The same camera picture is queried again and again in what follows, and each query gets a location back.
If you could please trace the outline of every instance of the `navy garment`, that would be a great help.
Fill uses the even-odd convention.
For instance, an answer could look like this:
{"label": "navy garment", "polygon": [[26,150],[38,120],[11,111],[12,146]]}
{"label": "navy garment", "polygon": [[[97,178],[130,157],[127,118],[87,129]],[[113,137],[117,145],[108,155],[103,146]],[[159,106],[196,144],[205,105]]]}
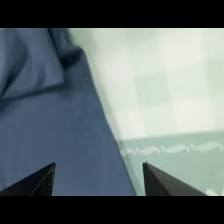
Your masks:
{"label": "navy garment", "polygon": [[0,189],[52,162],[53,195],[135,195],[66,30],[0,29]]}

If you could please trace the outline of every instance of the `blue fabric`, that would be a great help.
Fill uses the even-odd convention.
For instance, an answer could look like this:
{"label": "blue fabric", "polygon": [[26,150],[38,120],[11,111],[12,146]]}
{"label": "blue fabric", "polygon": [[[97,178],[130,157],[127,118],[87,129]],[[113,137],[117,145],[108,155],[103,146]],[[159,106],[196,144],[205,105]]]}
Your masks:
{"label": "blue fabric", "polygon": [[56,162],[53,195],[135,195],[65,29],[0,30],[0,188]]}

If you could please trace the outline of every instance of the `checkered fabric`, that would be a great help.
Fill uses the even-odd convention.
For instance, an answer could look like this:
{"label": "checkered fabric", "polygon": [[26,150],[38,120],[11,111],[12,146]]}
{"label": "checkered fabric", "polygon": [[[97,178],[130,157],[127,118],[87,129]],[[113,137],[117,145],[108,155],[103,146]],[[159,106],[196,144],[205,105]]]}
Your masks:
{"label": "checkered fabric", "polygon": [[[105,115],[125,151],[122,155],[138,193],[144,191],[141,163],[146,160],[203,191],[213,182],[213,189],[218,191],[219,185],[221,192],[223,153],[208,156],[192,150],[174,157],[165,152],[223,149],[224,141],[217,142],[223,134],[190,133],[224,129],[224,29],[90,28],[70,33],[87,54]],[[186,137],[175,137],[180,134]],[[194,146],[197,138],[201,147]],[[164,143],[181,145],[164,151]],[[145,146],[150,146],[148,151],[142,150]],[[161,153],[151,154],[153,150]]]}

